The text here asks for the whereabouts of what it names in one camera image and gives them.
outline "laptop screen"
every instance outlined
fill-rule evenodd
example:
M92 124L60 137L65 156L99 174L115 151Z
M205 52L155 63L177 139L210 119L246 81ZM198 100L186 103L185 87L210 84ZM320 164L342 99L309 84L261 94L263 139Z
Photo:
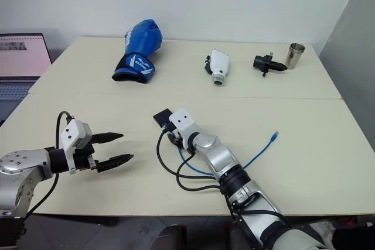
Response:
M39 77L50 65L41 33L0 34L0 77Z

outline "laptop keyboard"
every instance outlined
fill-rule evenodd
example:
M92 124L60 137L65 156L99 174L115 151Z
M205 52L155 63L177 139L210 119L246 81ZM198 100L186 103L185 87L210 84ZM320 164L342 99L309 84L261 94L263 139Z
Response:
M31 85L0 84L0 100L22 100L30 88Z

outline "floor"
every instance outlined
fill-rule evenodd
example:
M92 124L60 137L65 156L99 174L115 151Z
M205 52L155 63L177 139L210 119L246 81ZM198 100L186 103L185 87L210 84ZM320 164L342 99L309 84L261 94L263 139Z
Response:
M224 250L223 223L230 217L122 217L113 226L32 215L19 250L149 249L167 226L187 226L189 249Z

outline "table surface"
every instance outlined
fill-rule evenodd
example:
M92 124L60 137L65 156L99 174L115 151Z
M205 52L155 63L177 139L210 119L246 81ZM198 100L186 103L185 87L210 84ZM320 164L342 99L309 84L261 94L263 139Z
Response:
M340 98L310 44L296 68L272 71L266 78L253 68L256 55L273 52L283 63L288 44L164 40L151 57L156 71L149 84L116 82L111 76L124 54L123 38L78 37L30 89L31 93L139 95L178 94L200 97ZM203 68L212 49L230 55L225 87L214 87Z
M178 98L106 94L29 94L0 128L0 155L54 144L61 110L87 122L93 133L119 132L124 138L95 145L94 158L133 153L128 163L103 173L62 173L59 184L38 213L80 215L228 214L218 191L181 190L158 163L160 128L153 114L185 107L207 133L220 137L245 163L275 131L279 137L247 169L286 215L375 213L375 155L340 99ZM161 154L173 169L180 163L165 138ZM192 164L206 169L200 157ZM184 173L194 174L188 168ZM184 180L188 186L206 181ZM48 191L40 183L32 203Z

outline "white plastic part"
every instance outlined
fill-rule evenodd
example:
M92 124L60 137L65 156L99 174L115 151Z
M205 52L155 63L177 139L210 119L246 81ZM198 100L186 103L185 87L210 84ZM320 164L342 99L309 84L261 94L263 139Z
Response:
M195 132L200 133L201 131L198 125L196 125L194 119L184 108L180 108L178 111L174 112L169 117L169 121L171 121L171 123L173 123L180 132L182 144L185 149L189 147L188 140L190 135Z
M72 119L60 134L70 174L76 173L76 165L73 159L74 151L84 148L92 136L88 124L77 119Z
M210 57L212 82L216 86L223 86L229 70L229 55L213 49Z

